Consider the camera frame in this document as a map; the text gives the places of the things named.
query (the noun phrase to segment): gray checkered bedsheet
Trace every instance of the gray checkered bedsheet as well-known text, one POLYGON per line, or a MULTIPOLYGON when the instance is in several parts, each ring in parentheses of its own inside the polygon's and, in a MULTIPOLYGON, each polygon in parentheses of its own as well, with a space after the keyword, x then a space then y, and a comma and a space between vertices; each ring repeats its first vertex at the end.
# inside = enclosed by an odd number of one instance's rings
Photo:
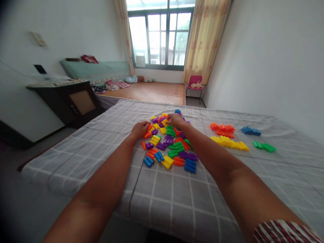
MULTIPOLYGON (((271 116, 120 100, 29 162, 22 174, 26 180, 44 185, 53 193, 73 197, 136 122, 177 108, 208 137, 215 136, 209 128, 211 122, 234 126, 234 140, 243 141, 250 151, 228 150, 260 176, 302 220, 324 236, 323 146, 271 116), (240 131, 243 126, 257 128, 262 135, 244 135, 240 131), (277 151, 258 150, 253 147, 254 140, 269 143, 277 151)), ((197 174, 177 166, 169 171, 157 164, 147 168, 142 162, 145 156, 142 141, 140 139, 133 150, 127 184, 116 208, 118 214, 186 241, 244 241, 215 181, 200 161, 197 174)))

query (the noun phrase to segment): pink chair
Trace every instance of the pink chair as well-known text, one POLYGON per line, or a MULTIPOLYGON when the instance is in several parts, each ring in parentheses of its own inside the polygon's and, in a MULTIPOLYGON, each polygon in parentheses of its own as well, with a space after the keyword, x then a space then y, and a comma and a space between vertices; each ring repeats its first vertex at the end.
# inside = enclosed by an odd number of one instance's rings
POLYGON ((202 82, 203 81, 202 79, 203 79, 202 76, 191 76, 190 77, 190 80, 189 80, 189 84, 188 84, 187 90, 186 90, 186 96, 187 96, 188 89, 200 90, 200 100, 199 100, 199 104, 201 103, 201 94, 203 93, 203 87, 202 88, 192 88, 191 85, 192 84, 196 84, 199 81, 202 82))

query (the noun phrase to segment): floor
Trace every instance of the floor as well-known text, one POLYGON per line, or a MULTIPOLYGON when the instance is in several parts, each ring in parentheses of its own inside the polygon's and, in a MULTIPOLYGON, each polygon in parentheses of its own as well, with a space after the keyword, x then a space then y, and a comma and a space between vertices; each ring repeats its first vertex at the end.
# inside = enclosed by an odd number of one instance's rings
MULTIPOLYGON (((199 98, 186 97, 187 105, 205 107, 199 98)), ((65 128, 29 150, 21 151, 1 146, 0 193, 1 215, 8 232, 19 242, 40 242, 70 198, 49 193, 47 189, 25 182, 16 169, 25 161, 72 134, 65 128)), ((100 242, 145 242, 148 228, 113 216, 100 242)))
POLYGON ((148 102, 158 100, 161 103, 184 105, 185 85, 184 83, 140 82, 130 84, 130 87, 124 89, 107 90, 101 95, 148 102))

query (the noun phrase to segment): window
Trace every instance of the window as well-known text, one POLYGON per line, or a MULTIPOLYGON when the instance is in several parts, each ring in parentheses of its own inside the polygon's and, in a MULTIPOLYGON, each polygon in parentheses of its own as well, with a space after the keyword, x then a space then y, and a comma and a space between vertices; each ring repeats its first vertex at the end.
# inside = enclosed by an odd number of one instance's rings
POLYGON ((134 67, 184 69, 194 6, 195 0, 127 0, 134 67))

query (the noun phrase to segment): hand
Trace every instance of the hand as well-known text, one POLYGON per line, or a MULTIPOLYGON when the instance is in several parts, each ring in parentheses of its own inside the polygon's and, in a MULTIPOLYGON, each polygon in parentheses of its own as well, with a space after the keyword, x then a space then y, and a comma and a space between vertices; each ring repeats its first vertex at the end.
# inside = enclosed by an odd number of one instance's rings
POLYGON ((143 137, 149 127, 149 123, 149 121, 140 121, 136 123, 130 135, 136 139, 143 137))
POLYGON ((166 119, 168 120, 166 124, 172 125, 177 128, 180 128, 181 125, 186 124, 182 116, 180 116, 179 114, 170 113, 168 114, 168 117, 166 119))

